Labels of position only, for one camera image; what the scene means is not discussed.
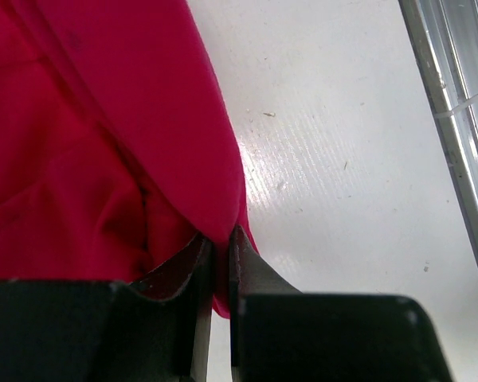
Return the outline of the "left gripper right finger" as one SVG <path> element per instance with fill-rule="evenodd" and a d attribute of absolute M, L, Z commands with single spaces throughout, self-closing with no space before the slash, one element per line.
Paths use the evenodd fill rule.
<path fill-rule="evenodd" d="M 229 246 L 235 381 L 450 381 L 429 315 L 392 294 L 297 290 L 236 227 Z"/>

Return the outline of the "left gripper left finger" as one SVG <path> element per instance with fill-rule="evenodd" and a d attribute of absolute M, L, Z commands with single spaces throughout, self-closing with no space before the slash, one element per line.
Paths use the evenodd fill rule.
<path fill-rule="evenodd" d="M 212 245 L 133 283 L 0 281 L 0 381 L 203 381 Z"/>

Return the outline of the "red t shirt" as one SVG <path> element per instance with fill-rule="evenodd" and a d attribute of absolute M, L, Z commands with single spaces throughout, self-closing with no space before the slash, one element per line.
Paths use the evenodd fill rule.
<path fill-rule="evenodd" d="M 0 1 L 0 279 L 130 282 L 249 224 L 245 175 L 184 1 Z"/>

